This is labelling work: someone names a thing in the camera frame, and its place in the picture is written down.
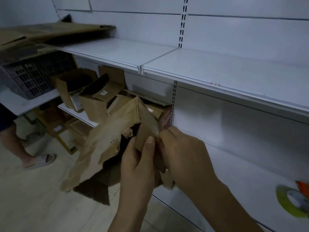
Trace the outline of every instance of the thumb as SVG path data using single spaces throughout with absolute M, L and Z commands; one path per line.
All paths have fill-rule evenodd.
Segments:
M 152 136 L 149 136 L 143 146 L 140 163 L 153 165 L 154 154 L 155 154 L 155 139 Z

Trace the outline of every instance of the orange object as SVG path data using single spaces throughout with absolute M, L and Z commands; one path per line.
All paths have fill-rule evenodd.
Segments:
M 296 181 L 296 184 L 299 191 L 306 196 L 307 199 L 309 199 L 309 185 L 301 181 Z

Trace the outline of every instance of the hand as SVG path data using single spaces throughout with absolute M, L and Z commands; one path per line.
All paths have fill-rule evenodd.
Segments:
M 197 197 L 197 192 L 206 192 L 205 188 L 221 183 L 203 141 L 182 133 L 176 127 L 163 130 L 158 141 L 167 169 L 176 185 L 189 198 Z
M 154 167 L 155 141 L 149 137 L 142 153 L 134 148 L 133 137 L 121 161 L 121 184 L 119 211 L 144 218 L 152 191 L 159 180 L 159 171 Z

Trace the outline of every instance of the shorts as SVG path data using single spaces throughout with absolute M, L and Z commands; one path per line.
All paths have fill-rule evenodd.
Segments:
M 17 116 L 0 103 L 0 132 L 10 128 Z

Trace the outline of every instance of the person's leg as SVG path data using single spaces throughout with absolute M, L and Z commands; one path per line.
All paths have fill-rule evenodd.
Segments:
M 35 164 L 35 157 L 30 155 L 22 145 L 20 138 L 16 135 L 16 124 L 13 123 L 10 127 L 0 132 L 0 139 L 3 146 L 13 155 L 17 156 L 22 167 L 29 167 Z

